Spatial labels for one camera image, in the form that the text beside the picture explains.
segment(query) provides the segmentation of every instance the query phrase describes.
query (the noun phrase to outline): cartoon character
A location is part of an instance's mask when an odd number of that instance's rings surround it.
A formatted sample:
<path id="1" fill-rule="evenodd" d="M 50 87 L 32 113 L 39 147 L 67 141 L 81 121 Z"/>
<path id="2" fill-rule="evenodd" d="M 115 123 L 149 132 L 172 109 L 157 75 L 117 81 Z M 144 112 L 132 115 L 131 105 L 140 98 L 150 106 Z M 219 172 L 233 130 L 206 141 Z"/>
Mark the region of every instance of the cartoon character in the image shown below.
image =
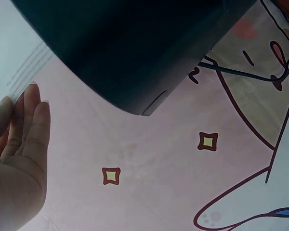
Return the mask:
<path id="1" fill-rule="evenodd" d="M 257 9 L 261 9 L 257 14 L 272 17 L 270 12 L 275 9 L 272 4 L 263 0 L 256 4 Z M 252 22 L 255 17 L 257 15 L 247 12 L 244 20 Z M 246 49 L 238 53 L 238 49 L 229 44 L 235 39 L 231 38 L 235 32 L 228 33 L 205 59 L 215 65 L 260 76 L 270 73 L 268 77 L 271 79 L 280 77 L 283 72 L 288 75 L 282 82 L 268 83 L 217 72 L 238 114 L 264 145 L 272 149 L 272 160 L 270 166 L 204 206 L 194 218 L 194 225 L 201 230 L 289 231 L 289 66 L 286 65 L 289 29 L 281 28 L 273 17 L 262 23 L 266 24 L 264 30 L 267 31 L 261 33 L 270 34 L 270 30 L 278 28 L 279 35 L 275 40 L 268 41 L 260 34 L 255 35 L 255 29 L 253 36 L 248 36 L 251 51 Z M 252 47 L 259 47 L 259 44 L 262 50 L 253 51 Z M 236 46 L 240 46 L 239 39 L 236 39 Z M 229 54 L 233 58 L 231 63 L 219 54 Z"/>

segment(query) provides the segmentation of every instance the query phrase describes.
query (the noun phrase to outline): printer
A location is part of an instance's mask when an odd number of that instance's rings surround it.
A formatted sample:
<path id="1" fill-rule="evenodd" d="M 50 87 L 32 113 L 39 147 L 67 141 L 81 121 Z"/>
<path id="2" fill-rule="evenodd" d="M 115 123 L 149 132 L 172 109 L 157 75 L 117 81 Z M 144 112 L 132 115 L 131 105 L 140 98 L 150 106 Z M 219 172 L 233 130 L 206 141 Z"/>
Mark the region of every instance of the printer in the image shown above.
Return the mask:
<path id="1" fill-rule="evenodd" d="M 149 116 L 256 0 L 13 0 L 114 106 Z"/>

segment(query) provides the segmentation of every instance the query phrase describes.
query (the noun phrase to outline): wire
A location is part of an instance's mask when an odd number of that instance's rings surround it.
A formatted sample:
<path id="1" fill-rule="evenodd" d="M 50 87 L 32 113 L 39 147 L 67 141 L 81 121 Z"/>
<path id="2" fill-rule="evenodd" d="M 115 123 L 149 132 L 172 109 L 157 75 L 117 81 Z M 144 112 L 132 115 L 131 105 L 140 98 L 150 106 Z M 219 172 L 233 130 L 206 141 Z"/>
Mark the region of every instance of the wire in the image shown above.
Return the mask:
<path id="1" fill-rule="evenodd" d="M 282 15 L 286 19 L 286 21 L 289 23 L 289 19 L 287 18 L 286 14 L 281 9 L 280 5 L 275 0 L 271 0 L 271 1 L 280 10 Z M 237 71 L 237 70 L 229 69 L 229 68 L 226 68 L 226 67 L 221 67 L 221 66 L 218 66 L 218 65 L 208 64 L 208 63 L 204 63 L 204 62 L 200 62 L 198 64 L 198 66 L 201 66 L 201 67 L 204 67 L 204 68 L 207 68 L 207 69 L 211 69 L 211 70 L 215 70 L 215 71 L 229 73 L 229 74 L 232 74 L 232 75 L 253 78 L 253 79 L 257 79 L 257 80 L 265 81 L 265 82 L 282 82 L 289 75 L 289 59 L 288 59 L 288 61 L 286 63 L 284 73 L 282 74 L 281 77 L 276 78 L 276 79 L 265 78 L 265 77 L 261 77 L 261 76 L 254 75 L 254 74 L 251 74 L 251 73 L 247 73 L 247 72 L 243 72 L 243 71 Z"/>
<path id="2" fill-rule="evenodd" d="M 229 74 L 233 74 L 233 75 L 237 75 L 237 76 L 244 76 L 244 77 L 249 77 L 249 78 L 254 78 L 257 80 L 261 80 L 261 81 L 265 81 L 265 82 L 280 82 L 280 81 L 284 81 L 287 76 L 289 75 L 289 59 L 286 63 L 286 68 L 284 73 L 282 74 L 281 77 L 276 78 L 276 79 L 270 79 L 270 78 L 265 78 L 265 77 L 261 77 L 261 76 L 257 76 L 251 73 L 247 73 L 247 72 L 243 72 L 243 71 L 237 71 L 237 70 L 233 70 L 233 69 L 229 69 L 229 68 L 225 68 L 225 67 L 221 67 L 221 66 L 217 66 L 217 65 L 213 65 L 213 64 L 208 64 L 208 63 L 204 63 L 204 62 L 200 62 L 198 64 L 198 66 L 207 68 L 207 69 L 211 69 L 211 70 L 215 70 L 215 71 L 220 71 L 220 72 L 225 72 L 225 73 L 229 73 Z"/>

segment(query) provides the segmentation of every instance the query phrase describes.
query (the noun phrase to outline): white paper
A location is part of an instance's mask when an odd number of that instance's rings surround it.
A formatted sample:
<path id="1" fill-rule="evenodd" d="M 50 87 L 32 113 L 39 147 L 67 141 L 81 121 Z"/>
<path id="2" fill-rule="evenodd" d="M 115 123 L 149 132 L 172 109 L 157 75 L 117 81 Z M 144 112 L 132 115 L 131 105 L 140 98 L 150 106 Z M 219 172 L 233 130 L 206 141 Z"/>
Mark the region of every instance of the white paper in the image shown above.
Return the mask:
<path id="1" fill-rule="evenodd" d="M 0 0 L 0 100 L 14 102 L 54 56 L 10 0 Z"/>

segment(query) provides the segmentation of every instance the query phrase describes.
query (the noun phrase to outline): hand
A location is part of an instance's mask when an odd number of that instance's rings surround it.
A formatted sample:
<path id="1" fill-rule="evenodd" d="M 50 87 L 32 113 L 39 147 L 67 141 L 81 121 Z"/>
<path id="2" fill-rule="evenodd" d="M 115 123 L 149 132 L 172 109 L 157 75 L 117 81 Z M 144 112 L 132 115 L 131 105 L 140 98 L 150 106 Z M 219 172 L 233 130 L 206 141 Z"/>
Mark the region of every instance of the hand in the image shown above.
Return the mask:
<path id="1" fill-rule="evenodd" d="M 15 231 L 43 207 L 47 189 L 50 109 L 36 84 L 13 107 L 0 103 L 0 231 Z"/>

